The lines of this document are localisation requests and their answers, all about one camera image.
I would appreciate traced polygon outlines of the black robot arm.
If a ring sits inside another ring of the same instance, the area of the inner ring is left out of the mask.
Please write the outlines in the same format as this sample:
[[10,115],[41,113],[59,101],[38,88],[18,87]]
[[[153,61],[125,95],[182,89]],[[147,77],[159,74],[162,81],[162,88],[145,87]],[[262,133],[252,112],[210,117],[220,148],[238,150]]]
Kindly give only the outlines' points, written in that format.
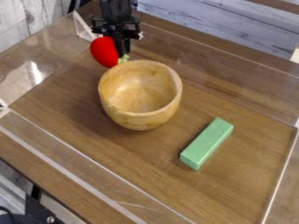
[[99,0],[101,15],[91,15],[91,30],[115,41],[121,57],[131,52],[131,40],[142,39],[141,20],[133,16],[131,0]]

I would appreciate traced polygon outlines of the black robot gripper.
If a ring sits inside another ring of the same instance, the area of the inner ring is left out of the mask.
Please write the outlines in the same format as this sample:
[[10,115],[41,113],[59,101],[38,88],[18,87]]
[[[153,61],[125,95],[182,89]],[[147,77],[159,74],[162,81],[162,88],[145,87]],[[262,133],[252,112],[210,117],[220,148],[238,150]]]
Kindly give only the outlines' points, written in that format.
[[131,51],[131,40],[142,39],[143,32],[141,29],[141,20],[134,17],[125,17],[118,21],[106,20],[103,17],[91,15],[91,30],[97,34],[103,36],[114,36],[117,51],[119,57],[130,54]]

